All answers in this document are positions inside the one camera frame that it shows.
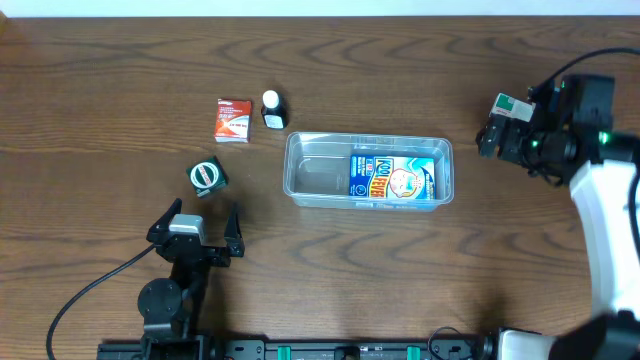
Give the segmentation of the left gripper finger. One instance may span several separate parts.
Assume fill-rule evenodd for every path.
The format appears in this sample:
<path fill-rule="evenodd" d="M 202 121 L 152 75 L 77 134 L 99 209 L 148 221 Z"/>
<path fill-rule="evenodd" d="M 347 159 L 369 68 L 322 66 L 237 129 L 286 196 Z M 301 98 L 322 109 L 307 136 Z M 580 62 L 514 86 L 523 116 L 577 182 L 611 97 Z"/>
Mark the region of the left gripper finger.
<path fill-rule="evenodd" d="M 164 244 L 170 237 L 170 223 L 181 213 L 182 200 L 176 198 L 167 211 L 149 228 L 146 240 L 152 244 Z"/>
<path fill-rule="evenodd" d="M 234 203 L 231 207 L 230 215 L 224 231 L 224 240 L 226 242 L 224 255 L 227 258 L 242 258 L 244 256 L 245 243 L 241 233 L 239 223 L 239 210 L 236 203 Z"/>

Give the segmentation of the green Zam-Buk box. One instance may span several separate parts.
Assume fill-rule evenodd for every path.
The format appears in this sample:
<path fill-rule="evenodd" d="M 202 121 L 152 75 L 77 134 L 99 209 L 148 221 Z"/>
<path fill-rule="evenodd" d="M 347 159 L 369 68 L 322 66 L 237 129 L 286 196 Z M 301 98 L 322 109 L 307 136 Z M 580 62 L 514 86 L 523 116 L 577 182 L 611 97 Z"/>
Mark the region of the green Zam-Buk box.
<path fill-rule="evenodd" d="M 226 187 L 229 183 L 218 159 L 213 156 L 186 170 L 198 198 L 204 198 Z"/>

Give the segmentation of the white green medicine box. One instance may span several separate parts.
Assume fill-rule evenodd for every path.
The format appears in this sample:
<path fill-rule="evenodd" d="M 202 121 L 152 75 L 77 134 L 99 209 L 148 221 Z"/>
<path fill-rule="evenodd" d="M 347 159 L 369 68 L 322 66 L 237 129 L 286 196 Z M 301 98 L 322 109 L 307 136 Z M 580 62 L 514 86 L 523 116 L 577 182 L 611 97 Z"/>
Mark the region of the white green medicine box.
<path fill-rule="evenodd" d="M 530 122 L 535 107 L 535 103 L 526 103 L 504 93 L 499 93 L 491 108 L 490 115 L 502 115 Z"/>

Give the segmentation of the red white medicine box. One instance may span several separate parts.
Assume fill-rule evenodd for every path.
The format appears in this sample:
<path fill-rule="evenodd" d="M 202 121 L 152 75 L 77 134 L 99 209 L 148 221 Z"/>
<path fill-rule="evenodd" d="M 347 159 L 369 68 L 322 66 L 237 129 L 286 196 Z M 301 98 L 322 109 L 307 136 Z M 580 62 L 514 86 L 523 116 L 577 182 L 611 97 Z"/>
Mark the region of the red white medicine box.
<path fill-rule="evenodd" d="M 252 103 L 249 100 L 219 99 L 214 139 L 224 142 L 249 142 Z"/>

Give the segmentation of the blue Kool Fever box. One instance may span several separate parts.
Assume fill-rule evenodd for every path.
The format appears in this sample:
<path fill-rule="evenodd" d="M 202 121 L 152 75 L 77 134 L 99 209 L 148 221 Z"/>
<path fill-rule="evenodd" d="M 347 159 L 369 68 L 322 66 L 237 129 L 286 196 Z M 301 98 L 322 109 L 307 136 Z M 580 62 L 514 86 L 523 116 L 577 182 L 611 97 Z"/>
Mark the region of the blue Kool Fever box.
<path fill-rule="evenodd" d="M 435 163 L 432 158 L 352 155 L 349 195 L 392 200 L 434 200 Z"/>

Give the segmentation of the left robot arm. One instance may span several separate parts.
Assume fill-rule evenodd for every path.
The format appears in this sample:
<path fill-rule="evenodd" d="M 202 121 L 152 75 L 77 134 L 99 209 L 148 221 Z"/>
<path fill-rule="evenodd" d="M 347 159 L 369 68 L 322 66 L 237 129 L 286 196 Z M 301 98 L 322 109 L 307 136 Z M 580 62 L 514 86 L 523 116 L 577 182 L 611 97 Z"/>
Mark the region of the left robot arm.
<path fill-rule="evenodd" d="M 176 199 L 146 236 L 172 270 L 169 277 L 147 283 L 138 296 L 145 360 L 215 357 L 212 338 L 197 332 L 209 272 L 213 267 L 228 267 L 232 258 L 245 253 L 236 206 L 231 207 L 224 230 L 224 246 L 207 245 L 203 218 L 183 214 L 181 208 L 182 200 Z"/>

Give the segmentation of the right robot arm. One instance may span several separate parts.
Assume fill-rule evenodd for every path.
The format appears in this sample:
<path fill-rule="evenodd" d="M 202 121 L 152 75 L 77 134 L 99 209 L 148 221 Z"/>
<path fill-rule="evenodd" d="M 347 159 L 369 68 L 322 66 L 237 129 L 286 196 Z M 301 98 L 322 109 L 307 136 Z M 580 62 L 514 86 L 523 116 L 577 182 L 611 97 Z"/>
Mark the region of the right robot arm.
<path fill-rule="evenodd" d="M 480 155 L 568 187 L 591 277 L 590 320 L 557 337 L 502 330 L 495 359 L 639 356 L 639 139 L 614 131 L 614 90 L 612 77 L 574 74 L 525 101 L 500 93 L 476 136 Z"/>

